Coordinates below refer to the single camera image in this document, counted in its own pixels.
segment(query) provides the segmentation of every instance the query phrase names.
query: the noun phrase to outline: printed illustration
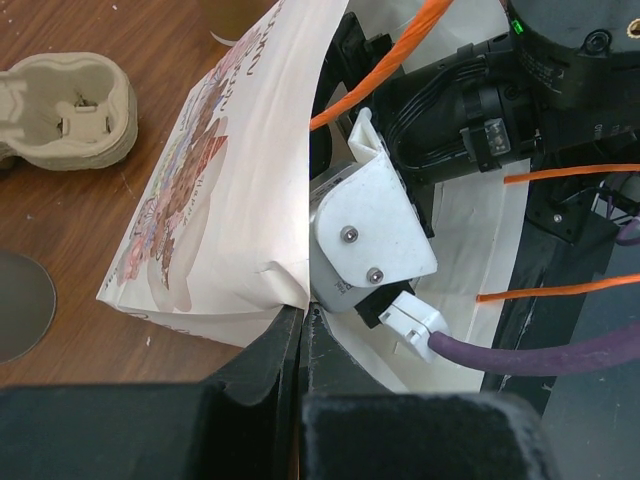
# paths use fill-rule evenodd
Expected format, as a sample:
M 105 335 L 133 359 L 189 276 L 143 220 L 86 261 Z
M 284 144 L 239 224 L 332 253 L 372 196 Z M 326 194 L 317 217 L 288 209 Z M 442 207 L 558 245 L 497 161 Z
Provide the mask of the printed illustration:
M 228 148 L 228 118 L 221 105 L 233 93 L 242 66 L 260 39 L 248 32 L 204 79 L 176 128 L 155 173 L 152 188 L 130 231 L 129 244 L 116 268 L 118 285 L 136 280 L 146 268 L 156 306 L 171 312 L 191 309 L 186 278 L 193 268 L 216 185 Z

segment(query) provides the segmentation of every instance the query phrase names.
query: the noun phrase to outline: white connector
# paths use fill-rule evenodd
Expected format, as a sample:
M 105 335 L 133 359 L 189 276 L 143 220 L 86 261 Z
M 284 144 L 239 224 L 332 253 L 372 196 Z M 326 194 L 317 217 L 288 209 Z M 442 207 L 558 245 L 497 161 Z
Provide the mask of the white connector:
M 408 292 L 402 292 L 379 318 L 401 344 L 428 363 L 437 357 L 429 348 L 431 334 L 451 335 L 442 314 Z

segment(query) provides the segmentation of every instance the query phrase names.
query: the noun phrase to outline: green led light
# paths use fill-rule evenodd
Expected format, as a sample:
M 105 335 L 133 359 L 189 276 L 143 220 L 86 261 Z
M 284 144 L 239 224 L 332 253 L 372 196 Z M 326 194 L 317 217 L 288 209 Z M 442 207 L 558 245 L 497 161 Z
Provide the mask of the green led light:
M 522 24 L 520 23 L 519 20 L 514 20 L 513 22 L 511 22 L 511 25 L 513 26 L 513 30 L 518 34 L 522 34 L 524 32 L 524 28 L 522 27 Z

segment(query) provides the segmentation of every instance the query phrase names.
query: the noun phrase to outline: cup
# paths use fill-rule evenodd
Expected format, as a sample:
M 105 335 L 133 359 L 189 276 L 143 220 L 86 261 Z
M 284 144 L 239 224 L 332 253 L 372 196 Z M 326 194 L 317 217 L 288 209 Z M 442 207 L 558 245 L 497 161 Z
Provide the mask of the cup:
M 198 0 L 213 38 L 234 45 L 277 0 Z

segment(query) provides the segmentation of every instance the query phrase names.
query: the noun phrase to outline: white paper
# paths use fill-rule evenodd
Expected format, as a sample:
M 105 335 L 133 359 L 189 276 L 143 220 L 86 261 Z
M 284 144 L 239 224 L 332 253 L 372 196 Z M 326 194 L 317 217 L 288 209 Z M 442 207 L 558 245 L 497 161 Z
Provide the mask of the white paper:
M 309 119 L 346 4 L 280 0 L 192 89 L 98 299 L 240 346 L 307 308 Z

